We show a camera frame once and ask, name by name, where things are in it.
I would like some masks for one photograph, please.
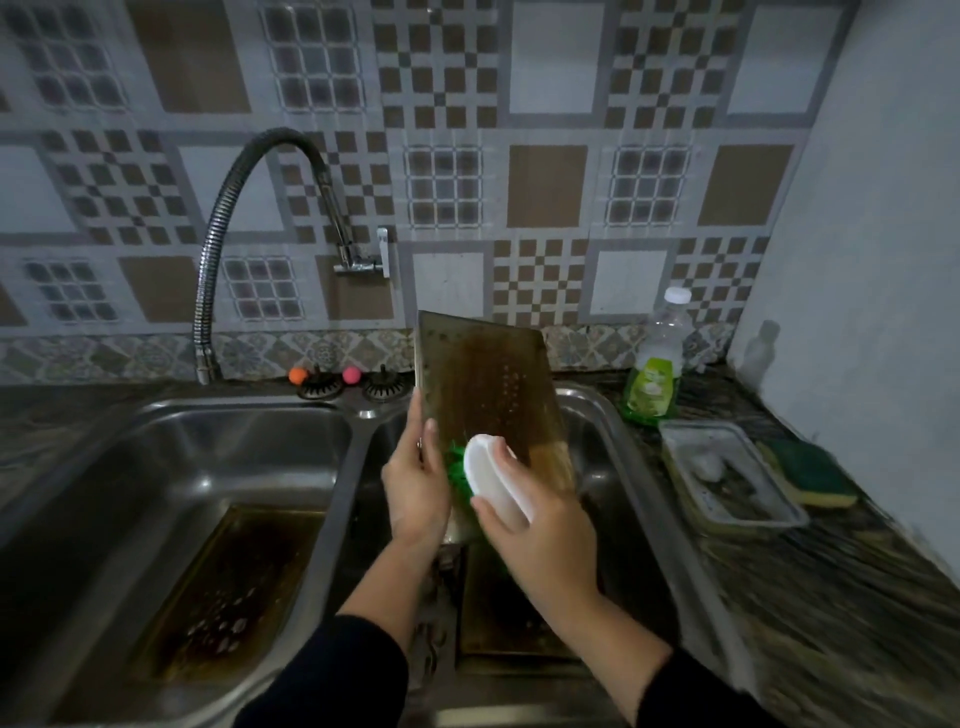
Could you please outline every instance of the clear plastic bottle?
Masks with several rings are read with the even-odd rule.
[[[663,297],[665,303],[647,320],[647,335],[636,348],[636,362],[620,402],[623,417],[642,425],[656,425],[673,416],[684,370],[684,341],[693,333],[693,322],[684,309],[690,303],[690,291],[667,288]]]

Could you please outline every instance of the stainless steel sink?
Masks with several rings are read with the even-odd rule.
[[[743,642],[614,408],[557,388],[605,592],[735,686]],[[100,423],[0,519],[0,725],[228,724],[334,612],[390,538],[380,468],[406,401],[203,397]],[[231,505],[323,511],[299,590],[262,654],[215,680],[142,679],[132,655]],[[585,675],[505,677],[458,665],[445,546],[425,585],[407,715],[436,725],[615,722]]]

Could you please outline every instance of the white wall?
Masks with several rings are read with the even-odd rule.
[[[864,0],[731,347],[960,574],[960,2]]]

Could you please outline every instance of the tile backsplash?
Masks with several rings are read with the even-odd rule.
[[[321,350],[407,366],[419,308],[544,328],[558,367],[617,366],[668,285],[692,289],[694,349],[716,354],[854,12],[0,0],[0,383],[190,376],[206,219],[277,126],[317,144],[358,243],[389,230],[392,276],[333,272],[306,158],[272,151],[223,251],[225,369]]]

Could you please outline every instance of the left hand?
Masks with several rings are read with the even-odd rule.
[[[421,448],[417,447],[418,441],[422,441]],[[414,390],[407,426],[380,477],[387,493],[394,540],[422,548],[432,559],[450,517],[450,484],[437,422],[423,422],[420,389]]]

